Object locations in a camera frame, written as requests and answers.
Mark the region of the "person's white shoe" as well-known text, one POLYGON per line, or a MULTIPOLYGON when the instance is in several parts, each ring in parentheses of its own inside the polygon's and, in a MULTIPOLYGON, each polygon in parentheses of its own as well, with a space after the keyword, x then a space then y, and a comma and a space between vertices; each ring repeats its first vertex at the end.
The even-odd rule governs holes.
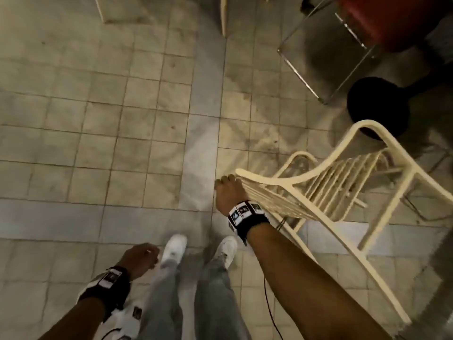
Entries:
POLYGON ((167 242, 162 253, 160 266, 175 266, 177 267, 183 257, 187 248, 188 239, 184 234, 174 234, 167 242))
POLYGON ((226 270, 232 264, 237 253, 238 243, 233 235, 225 237, 218 245, 211 262, 220 264, 226 270))

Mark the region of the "person's left white shoe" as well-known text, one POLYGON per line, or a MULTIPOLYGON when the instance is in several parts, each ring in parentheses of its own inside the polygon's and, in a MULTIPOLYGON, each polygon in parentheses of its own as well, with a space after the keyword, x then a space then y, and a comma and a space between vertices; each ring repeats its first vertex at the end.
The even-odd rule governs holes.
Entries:
POLYGON ((184 234, 174 234, 167 242, 162 253, 160 266, 175 266, 177 267, 183 257, 187 248, 188 239, 184 234))

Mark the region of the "person's right white shoe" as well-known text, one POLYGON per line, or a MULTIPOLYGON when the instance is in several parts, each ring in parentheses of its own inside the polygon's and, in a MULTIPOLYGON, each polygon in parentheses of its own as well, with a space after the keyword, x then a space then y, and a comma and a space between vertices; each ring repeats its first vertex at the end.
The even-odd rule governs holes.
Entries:
POLYGON ((226 270, 232 264, 237 253, 238 243, 233 235, 225 237, 218 245, 211 262, 220 264, 226 270))

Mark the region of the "red chair with metal frame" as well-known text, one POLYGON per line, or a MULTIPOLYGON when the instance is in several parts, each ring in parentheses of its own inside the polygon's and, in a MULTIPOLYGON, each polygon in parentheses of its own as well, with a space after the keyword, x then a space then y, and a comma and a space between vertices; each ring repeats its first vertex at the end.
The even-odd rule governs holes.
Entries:
POLYGON ((320 0, 286 35, 278 53, 328 104, 366 61, 419 44, 453 11, 453 0, 320 0))

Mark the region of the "white device with label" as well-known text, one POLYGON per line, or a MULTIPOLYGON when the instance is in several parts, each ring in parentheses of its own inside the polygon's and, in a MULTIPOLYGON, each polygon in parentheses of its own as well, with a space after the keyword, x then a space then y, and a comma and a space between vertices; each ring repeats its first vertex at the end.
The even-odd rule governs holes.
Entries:
POLYGON ((139 335, 143 309, 136 301, 127 301, 123 309, 114 310, 102 323, 93 340, 136 340, 139 335))

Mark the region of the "person's left hand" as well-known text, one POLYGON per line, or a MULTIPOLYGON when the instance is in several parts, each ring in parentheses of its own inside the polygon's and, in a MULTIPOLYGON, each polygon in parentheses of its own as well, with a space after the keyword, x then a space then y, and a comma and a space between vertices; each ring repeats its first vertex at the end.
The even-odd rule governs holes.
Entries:
POLYGON ((125 269, 129 275, 130 281, 134 281, 143 276, 148 270, 144 266, 144 244, 134 245, 125 251, 119 262, 115 266, 125 269))

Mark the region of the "person's right forearm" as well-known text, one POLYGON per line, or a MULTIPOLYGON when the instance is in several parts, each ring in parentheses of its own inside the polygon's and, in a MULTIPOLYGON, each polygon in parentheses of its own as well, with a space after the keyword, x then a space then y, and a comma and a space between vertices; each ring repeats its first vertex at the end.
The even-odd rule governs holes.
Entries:
POLYGON ((336 280, 269 223, 252 227, 247 242, 304 340, 392 340, 336 280))

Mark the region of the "person's left jeans leg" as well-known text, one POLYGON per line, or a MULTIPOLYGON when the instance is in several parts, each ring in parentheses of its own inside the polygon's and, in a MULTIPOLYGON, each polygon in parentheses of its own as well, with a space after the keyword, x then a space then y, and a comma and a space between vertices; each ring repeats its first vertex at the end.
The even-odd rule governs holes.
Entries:
POLYGON ((135 340, 181 340, 183 311, 178 298, 179 276, 178 263, 173 259, 162 261, 152 275, 135 340))

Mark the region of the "person's right hand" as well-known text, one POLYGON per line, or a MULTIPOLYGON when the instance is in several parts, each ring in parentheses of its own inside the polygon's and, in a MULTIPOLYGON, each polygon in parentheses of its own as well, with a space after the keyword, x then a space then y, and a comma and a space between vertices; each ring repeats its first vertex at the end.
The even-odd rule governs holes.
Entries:
POLYGON ((223 216, 229 216, 229 212, 241 202, 249 200, 245 189, 223 188, 215 189, 215 204, 217 210, 223 216))

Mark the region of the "person's jeans leg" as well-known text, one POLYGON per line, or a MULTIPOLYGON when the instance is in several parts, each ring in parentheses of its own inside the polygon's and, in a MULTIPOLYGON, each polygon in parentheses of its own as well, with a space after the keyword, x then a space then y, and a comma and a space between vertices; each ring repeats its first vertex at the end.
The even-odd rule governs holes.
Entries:
POLYGON ((252 340, 221 258, 202 269, 194 301, 197 340, 252 340))
POLYGON ((162 261, 152 275, 135 340, 181 340, 183 311, 178 298, 179 276, 178 263, 173 259, 162 261))

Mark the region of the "person's left forearm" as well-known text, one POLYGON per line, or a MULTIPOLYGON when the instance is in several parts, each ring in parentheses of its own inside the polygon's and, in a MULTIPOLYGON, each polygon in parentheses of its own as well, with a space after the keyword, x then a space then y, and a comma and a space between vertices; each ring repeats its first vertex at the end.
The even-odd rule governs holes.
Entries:
POLYGON ((100 299, 83 299, 38 340, 93 340, 104 316, 100 299))

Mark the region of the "person's right jeans leg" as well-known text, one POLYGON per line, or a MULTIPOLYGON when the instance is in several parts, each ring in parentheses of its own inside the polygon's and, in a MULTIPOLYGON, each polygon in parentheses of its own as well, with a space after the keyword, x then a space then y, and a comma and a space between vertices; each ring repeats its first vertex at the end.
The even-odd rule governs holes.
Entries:
POLYGON ((252 340, 221 258, 202 269, 194 301, 197 340, 252 340))

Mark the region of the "cream plastic slatted chair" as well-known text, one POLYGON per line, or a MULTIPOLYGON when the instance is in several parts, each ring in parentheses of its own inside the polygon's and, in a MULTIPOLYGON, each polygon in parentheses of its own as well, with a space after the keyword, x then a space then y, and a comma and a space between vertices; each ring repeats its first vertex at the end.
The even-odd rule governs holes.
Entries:
POLYGON ((333 152, 322 162, 310 153, 293 153, 272 176, 265 177, 244 169, 235 169, 243 187, 286 229, 303 251, 316 260, 308 246, 298 236, 307 221, 320 222, 352 255, 374 281, 392 305, 404 325, 412 320, 381 275, 366 256, 396 210, 413 180, 433 190, 437 197, 453 206, 453 194, 430 177, 409 155, 398 140, 381 124, 373 120, 355 123, 343 136, 333 152), (341 159, 356 133, 361 129, 373 131, 385 148, 341 159), (358 244, 340 234, 337 223, 347 217, 353 205, 367 208, 358 196, 365 184, 374 177, 400 174, 394 194, 371 223, 358 244))

